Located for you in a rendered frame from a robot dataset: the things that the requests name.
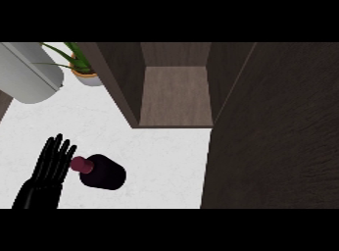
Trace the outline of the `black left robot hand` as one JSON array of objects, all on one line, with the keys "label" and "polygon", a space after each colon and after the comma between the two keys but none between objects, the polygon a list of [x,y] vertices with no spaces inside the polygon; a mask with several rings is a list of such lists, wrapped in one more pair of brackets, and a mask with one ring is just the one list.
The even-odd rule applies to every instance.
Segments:
[{"label": "black left robot hand", "polygon": [[66,177],[77,146],[62,139],[62,134],[49,137],[34,165],[31,178],[18,192],[13,209],[53,210],[57,208],[62,183]]}]

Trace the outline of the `dark wine bottle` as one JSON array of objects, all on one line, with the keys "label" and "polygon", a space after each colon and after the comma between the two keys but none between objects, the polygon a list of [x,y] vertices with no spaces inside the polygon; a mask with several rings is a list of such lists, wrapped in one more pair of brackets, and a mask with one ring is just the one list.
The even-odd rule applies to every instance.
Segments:
[{"label": "dark wine bottle", "polygon": [[80,173],[80,181],[87,187],[115,190],[124,184],[125,170],[102,154],[94,154],[88,158],[74,157],[69,167]]}]

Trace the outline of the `dark wooden cabinet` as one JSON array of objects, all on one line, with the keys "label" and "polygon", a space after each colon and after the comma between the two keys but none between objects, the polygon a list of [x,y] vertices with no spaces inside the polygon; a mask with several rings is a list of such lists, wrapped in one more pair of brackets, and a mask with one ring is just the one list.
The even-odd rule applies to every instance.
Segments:
[{"label": "dark wooden cabinet", "polygon": [[251,42],[81,42],[133,128],[210,128],[226,105]]}]

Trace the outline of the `dark wooden cabinet door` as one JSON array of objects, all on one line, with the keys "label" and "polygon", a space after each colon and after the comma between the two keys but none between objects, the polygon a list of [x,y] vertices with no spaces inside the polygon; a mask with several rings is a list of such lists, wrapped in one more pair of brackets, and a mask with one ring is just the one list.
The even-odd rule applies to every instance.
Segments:
[{"label": "dark wooden cabinet door", "polygon": [[254,44],[210,134],[201,206],[339,209],[339,42]]}]

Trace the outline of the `potted green plant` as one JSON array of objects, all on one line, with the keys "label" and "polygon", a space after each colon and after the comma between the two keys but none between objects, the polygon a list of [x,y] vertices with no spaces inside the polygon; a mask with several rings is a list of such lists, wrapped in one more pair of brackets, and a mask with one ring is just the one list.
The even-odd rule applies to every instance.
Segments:
[{"label": "potted green plant", "polygon": [[66,65],[56,65],[54,63],[49,63],[49,66],[60,66],[71,70],[72,75],[77,80],[90,87],[102,86],[102,81],[99,79],[97,73],[91,67],[91,64],[84,56],[84,53],[75,42],[65,42],[65,46],[68,47],[71,54],[66,54],[57,48],[40,42],[40,46],[49,48],[53,52],[59,54],[59,56],[66,60]]}]

